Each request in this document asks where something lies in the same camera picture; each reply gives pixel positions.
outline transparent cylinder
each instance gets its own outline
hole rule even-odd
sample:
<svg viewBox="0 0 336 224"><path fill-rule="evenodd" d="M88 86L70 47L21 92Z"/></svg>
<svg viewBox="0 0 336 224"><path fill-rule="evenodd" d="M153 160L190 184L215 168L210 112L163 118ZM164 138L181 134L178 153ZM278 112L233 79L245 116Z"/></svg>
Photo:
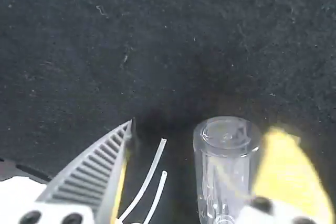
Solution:
<svg viewBox="0 0 336 224"><path fill-rule="evenodd" d="M194 131L198 214L201 224L234 224L260 161L261 133L249 121L219 116Z"/></svg>

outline black carpet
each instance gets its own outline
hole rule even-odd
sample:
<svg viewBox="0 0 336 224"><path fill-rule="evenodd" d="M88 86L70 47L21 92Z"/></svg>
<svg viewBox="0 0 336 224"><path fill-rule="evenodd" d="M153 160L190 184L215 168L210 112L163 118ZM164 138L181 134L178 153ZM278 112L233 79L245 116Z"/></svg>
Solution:
<svg viewBox="0 0 336 224"><path fill-rule="evenodd" d="M192 128L235 115L295 127L336 204L335 31L336 0L0 0L0 157L54 176L136 116L126 188L168 137L154 218L195 223Z"/></svg>

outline thin white wire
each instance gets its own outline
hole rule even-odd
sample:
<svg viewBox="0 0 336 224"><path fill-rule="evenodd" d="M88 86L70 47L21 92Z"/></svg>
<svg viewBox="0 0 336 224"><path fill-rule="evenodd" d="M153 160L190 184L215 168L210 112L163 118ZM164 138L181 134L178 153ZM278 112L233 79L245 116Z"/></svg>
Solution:
<svg viewBox="0 0 336 224"><path fill-rule="evenodd" d="M141 197L143 196L143 194L145 193L153 175L154 172L156 170L156 167L158 166L158 163L160 161L164 146L166 145L167 139L161 139L160 145L156 151L156 154L154 156L154 160L152 162L152 165L147 173L146 179L143 182L138 194L136 195L136 197L134 198L134 200L132 201L132 203L128 206L128 208L125 210L125 212L119 217L119 220L121 222L124 221L124 219L130 214L130 212L135 208L135 206L139 203Z"/></svg>
<svg viewBox="0 0 336 224"><path fill-rule="evenodd" d="M168 173L164 170L161 174L159 186L157 187L158 189L156 191L155 198L153 200L153 204L151 206L151 209L149 209L148 215L147 215L146 219L144 220L143 224L148 224L153 217L153 214L156 210L156 207L159 204L159 200L160 200L161 195L162 195L162 191L163 191L164 183L166 182L166 179L167 179L167 175L168 175Z"/></svg>

